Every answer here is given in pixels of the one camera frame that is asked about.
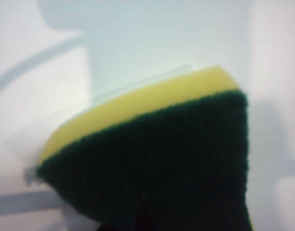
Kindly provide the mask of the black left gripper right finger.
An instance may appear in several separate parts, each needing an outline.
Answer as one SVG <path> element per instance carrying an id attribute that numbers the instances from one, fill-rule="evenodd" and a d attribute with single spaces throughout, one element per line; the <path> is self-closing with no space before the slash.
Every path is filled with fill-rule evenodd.
<path id="1" fill-rule="evenodd" d="M 165 231 L 166 210 L 141 196 L 137 202 L 137 230 Z"/>

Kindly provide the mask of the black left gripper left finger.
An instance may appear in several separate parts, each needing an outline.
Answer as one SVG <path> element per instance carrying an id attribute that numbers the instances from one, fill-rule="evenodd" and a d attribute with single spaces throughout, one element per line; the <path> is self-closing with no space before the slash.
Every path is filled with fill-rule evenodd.
<path id="1" fill-rule="evenodd" d="M 138 207 L 114 209 L 108 218 L 96 229 L 97 231 L 138 231 Z"/>

